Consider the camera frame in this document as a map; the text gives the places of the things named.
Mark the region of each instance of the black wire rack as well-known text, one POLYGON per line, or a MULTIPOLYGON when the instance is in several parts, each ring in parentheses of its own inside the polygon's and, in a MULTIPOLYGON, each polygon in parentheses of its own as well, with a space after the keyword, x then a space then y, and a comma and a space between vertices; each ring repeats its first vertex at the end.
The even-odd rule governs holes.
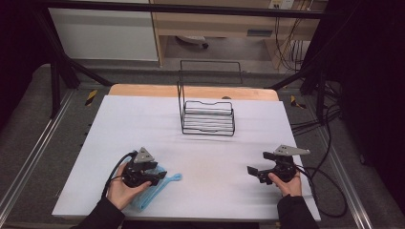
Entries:
POLYGON ((220 82, 196 82, 184 80, 187 73, 219 73, 220 75, 236 75, 237 82, 231 84, 242 84, 241 65, 239 62, 231 61, 200 61, 182 60, 180 79, 178 81, 179 108, 181 117, 181 131, 185 135, 228 135, 235 134, 235 112, 232 103, 228 101, 202 102, 200 100, 185 100, 185 85, 212 85, 226 84, 220 82), (234 64, 238 71, 186 71, 184 63, 216 63, 234 64))

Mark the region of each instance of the human hand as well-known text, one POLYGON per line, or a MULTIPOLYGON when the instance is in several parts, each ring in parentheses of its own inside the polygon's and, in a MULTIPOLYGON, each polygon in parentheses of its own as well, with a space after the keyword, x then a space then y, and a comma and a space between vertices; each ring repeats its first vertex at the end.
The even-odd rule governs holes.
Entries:
POLYGON ((300 172, 297 171, 294 178, 287 183, 283 182, 273 173, 269 173, 268 177, 277 185, 283 197, 287 195, 292 197, 302 196, 300 172))
POLYGON ((111 180, 108 189, 107 199, 109 199, 119 210, 124 209, 136 195, 146 190, 152 182, 146 181, 135 188, 128 187, 122 181, 122 172, 126 163, 121 164, 117 170, 117 177, 111 180))

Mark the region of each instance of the white table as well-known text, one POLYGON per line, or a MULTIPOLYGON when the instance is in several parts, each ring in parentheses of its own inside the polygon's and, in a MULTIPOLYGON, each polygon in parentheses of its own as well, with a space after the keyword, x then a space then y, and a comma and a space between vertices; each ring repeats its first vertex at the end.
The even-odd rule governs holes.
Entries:
MULTIPOLYGON (((201 99, 201 101, 218 101, 201 99)), ((53 215, 87 216, 100 199, 119 159, 145 147, 168 171, 183 179, 169 183, 143 212, 124 209, 127 219, 269 221, 278 218, 281 193, 259 183, 246 166, 269 169, 263 151, 296 146, 282 102, 231 100, 234 136, 183 135, 176 97, 107 95, 99 108, 53 215)), ((299 156, 296 164, 302 164, 299 156)), ((320 220, 307 179, 303 196, 320 220)))

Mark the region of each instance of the blue towel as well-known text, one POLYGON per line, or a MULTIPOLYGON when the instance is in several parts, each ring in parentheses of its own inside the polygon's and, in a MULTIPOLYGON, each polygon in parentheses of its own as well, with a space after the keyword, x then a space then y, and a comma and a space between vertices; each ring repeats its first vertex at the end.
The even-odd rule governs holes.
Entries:
MULTIPOLYGON (((165 170, 158 165, 155 169, 148 170, 146 171, 146 173, 157 174, 163 171, 165 170)), ((179 181, 179 180, 181 180, 181 174, 175 174, 172 177, 168 177, 166 175, 165 178, 159 181, 158 185, 150 186, 143 193, 137 195, 131 202, 131 205, 136 206, 139 211, 143 211, 144 209, 146 209, 149 203, 151 203, 151 201, 155 198, 155 196, 157 196, 158 193, 160 193, 160 191, 163 190, 163 188, 166 187, 166 185, 170 181, 179 181)))

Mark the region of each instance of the finger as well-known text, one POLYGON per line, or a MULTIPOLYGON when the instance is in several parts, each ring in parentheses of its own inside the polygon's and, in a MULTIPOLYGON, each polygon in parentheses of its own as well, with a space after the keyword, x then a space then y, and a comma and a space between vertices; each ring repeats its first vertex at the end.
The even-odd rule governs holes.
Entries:
POLYGON ((116 177, 122 175, 122 172, 124 171, 124 168, 125 168, 125 165, 126 165, 126 164, 127 164, 127 162, 125 162, 125 163, 119 165, 118 170, 117 170, 117 175, 116 175, 116 177))
POLYGON ((301 177, 301 173, 297 170, 297 173, 295 173, 294 178, 300 178, 301 177))
POLYGON ((151 181, 146 181, 142 183, 140 186, 134 189, 135 193, 140 193, 145 191, 149 186, 151 186, 152 182, 151 181))
POLYGON ((268 177, 277 185, 280 186, 280 184, 283 183, 283 181, 281 179, 279 179, 279 177, 277 177, 275 174, 273 173, 269 173, 268 177))
POLYGON ((121 176, 117 176, 111 179, 111 182, 115 182, 115 181, 122 181, 122 177, 121 176))

